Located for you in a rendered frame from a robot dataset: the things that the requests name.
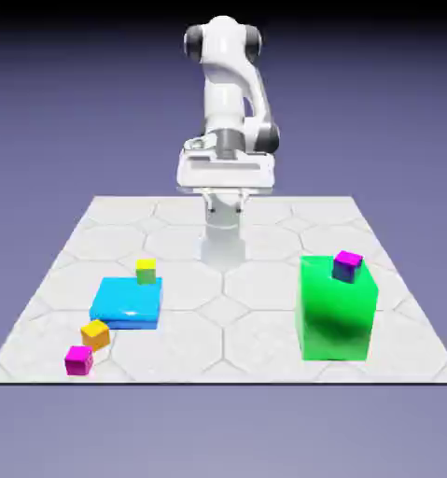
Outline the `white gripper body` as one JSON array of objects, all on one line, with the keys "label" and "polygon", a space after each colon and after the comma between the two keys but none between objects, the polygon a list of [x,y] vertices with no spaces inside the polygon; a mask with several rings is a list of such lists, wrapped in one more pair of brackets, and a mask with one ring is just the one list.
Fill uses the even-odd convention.
[{"label": "white gripper body", "polygon": [[272,154],[236,151],[236,158],[219,159],[213,149],[182,150],[176,172],[185,190],[271,190],[275,159]]}]

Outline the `small yellow cube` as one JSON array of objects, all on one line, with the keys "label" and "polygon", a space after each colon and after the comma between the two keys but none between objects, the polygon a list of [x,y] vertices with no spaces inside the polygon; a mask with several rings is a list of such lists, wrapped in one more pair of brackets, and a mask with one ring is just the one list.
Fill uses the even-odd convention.
[{"label": "small yellow cube", "polygon": [[156,283],[156,260],[139,259],[135,263],[135,275],[139,285],[149,285]]}]

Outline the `small purple cube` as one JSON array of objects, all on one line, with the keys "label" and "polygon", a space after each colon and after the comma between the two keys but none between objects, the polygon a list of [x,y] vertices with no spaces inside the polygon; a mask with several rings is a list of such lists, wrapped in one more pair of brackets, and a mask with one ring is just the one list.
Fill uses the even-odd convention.
[{"label": "small purple cube", "polygon": [[339,281],[354,284],[360,273],[362,262],[361,255],[341,250],[334,257],[331,275]]}]

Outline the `small orange cube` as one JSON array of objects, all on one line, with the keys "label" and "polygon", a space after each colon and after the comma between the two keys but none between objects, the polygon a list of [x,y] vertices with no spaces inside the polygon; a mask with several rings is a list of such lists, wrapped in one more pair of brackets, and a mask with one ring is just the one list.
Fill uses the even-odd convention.
[{"label": "small orange cube", "polygon": [[80,329],[82,344],[96,352],[110,344],[108,326],[99,319],[94,319]]}]

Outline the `small magenta cube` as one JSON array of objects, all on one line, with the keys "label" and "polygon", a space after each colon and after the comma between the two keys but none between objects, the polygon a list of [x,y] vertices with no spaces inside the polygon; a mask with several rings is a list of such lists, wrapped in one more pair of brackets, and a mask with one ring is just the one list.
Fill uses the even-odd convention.
[{"label": "small magenta cube", "polygon": [[74,376],[88,375],[93,365],[92,353],[90,346],[71,346],[64,358],[66,373]]}]

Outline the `large blue box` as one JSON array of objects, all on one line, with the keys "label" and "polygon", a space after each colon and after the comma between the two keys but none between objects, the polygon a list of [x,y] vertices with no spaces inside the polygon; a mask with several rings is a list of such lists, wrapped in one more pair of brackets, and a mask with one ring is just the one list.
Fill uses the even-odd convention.
[{"label": "large blue box", "polygon": [[93,299],[90,320],[111,330],[155,330],[158,327],[162,279],[139,285],[135,277],[105,277]]}]

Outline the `large green box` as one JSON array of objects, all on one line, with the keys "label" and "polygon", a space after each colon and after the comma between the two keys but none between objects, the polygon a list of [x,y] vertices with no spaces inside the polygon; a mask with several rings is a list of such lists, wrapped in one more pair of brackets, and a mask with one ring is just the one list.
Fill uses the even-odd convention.
[{"label": "large green box", "polygon": [[335,256],[300,257],[296,331],[310,361],[364,361],[379,289],[363,258],[354,284],[331,275]]}]

